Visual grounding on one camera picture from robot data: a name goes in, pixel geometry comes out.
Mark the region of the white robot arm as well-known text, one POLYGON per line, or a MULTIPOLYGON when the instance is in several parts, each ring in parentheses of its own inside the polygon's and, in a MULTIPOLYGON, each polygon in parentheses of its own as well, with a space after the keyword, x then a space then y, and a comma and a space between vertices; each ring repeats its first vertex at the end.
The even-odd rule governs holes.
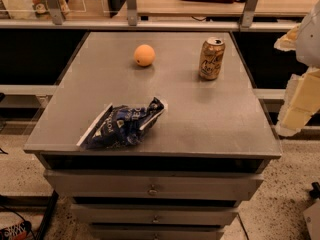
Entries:
POLYGON ((301 76, 290 77, 278 114, 276 132, 289 137, 300 132, 320 110, 320 1, 299 25, 278 38, 274 47, 295 51, 297 61, 308 67, 301 76))

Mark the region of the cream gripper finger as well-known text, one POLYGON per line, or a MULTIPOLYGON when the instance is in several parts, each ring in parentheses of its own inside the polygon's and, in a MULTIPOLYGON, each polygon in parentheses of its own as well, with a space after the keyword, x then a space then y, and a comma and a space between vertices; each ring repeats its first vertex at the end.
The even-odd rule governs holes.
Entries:
POLYGON ((280 51, 295 51, 299 25, 289 30, 274 43, 274 47, 280 51))
POLYGON ((280 136, 290 137, 300 132, 320 110, 320 69, 309 67, 299 76, 293 74, 287 83, 276 124, 280 136))

